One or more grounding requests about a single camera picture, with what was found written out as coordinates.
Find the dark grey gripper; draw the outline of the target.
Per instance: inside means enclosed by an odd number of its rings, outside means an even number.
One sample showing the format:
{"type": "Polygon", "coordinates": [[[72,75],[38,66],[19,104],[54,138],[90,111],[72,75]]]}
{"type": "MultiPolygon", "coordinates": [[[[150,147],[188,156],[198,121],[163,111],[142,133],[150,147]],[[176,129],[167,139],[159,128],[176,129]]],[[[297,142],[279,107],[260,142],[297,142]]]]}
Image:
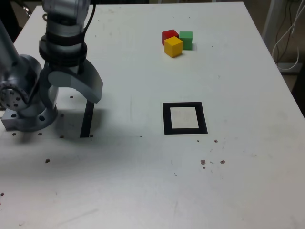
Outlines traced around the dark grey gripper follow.
{"type": "Polygon", "coordinates": [[[39,94],[46,108],[55,109],[58,88],[75,89],[96,104],[102,97],[103,82],[90,62],[76,66],[45,62],[39,77],[39,94]]]}

